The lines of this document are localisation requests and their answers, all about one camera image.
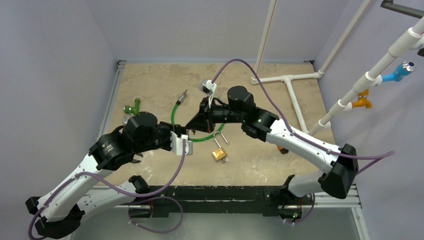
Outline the green cable lock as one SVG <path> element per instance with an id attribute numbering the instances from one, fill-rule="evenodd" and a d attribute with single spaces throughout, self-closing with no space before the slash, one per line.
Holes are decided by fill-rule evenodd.
<path id="1" fill-rule="evenodd" d="M 171 116 L 170 116 L 170 119 L 171 119 L 171 123 L 172 124 L 175 124 L 175 115 L 176 115 L 177 108 L 184 101 L 184 99 L 187 97 L 187 91 L 188 90 L 186 89 L 181 94 L 181 96 L 177 99 L 177 101 L 175 102 L 175 105 L 174 105 L 174 107 L 172 109 Z M 210 139 L 213 139 L 213 138 L 214 138 L 214 134 L 211 133 L 210 135 L 205 136 L 205 137 L 193 138 L 192 141 L 193 142 L 205 142 L 205 141 L 210 140 Z"/>

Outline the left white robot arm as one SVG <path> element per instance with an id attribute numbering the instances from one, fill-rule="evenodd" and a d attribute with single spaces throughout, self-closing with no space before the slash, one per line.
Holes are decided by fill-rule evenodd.
<path id="1" fill-rule="evenodd" d="M 140 112 L 125 125 L 102 135 L 60 185 L 42 197 L 33 196 L 26 201 L 27 210 L 33 215 L 29 238 L 62 239 L 104 210 L 161 199 L 166 186 L 152 190 L 138 175 L 119 186 L 109 183 L 108 190 L 88 195 L 98 182 L 104 183 L 107 176 L 133 161 L 136 154 L 157 149 L 185 158 L 193 153 L 193 143 L 184 127 L 158 121 L 149 112 Z"/>

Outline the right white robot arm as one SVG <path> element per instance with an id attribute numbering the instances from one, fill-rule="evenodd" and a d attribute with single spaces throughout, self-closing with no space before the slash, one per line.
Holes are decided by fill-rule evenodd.
<path id="1" fill-rule="evenodd" d="M 257 107 L 254 96 L 243 86 L 231 87 L 227 99 L 224 103 L 217 98 L 203 98 L 198 113 L 185 127 L 211 133 L 216 124 L 240 123 L 247 136 L 281 146 L 315 165 L 317 172 L 287 179 L 280 196 L 288 204 L 320 192 L 337 199 L 347 197 L 359 170 L 357 151 L 352 145 L 340 147 L 287 126 L 276 114 Z"/>

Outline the brass padlock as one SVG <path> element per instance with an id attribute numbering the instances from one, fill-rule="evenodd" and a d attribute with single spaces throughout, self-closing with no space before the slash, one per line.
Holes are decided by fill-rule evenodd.
<path id="1" fill-rule="evenodd" d="M 212 152 L 212 156 L 214 157 L 216 162 L 221 162 L 223 164 L 227 163 L 227 158 L 228 158 L 228 154 L 226 153 L 225 149 L 222 148 L 222 146 L 220 145 L 219 141 L 216 138 L 216 135 L 220 134 L 221 137 L 224 139 L 226 144 L 229 144 L 228 140 L 226 139 L 226 137 L 224 136 L 224 134 L 221 131 L 217 131 L 213 134 L 213 139 L 215 141 L 215 143 L 218 146 L 217 150 L 214 150 Z"/>

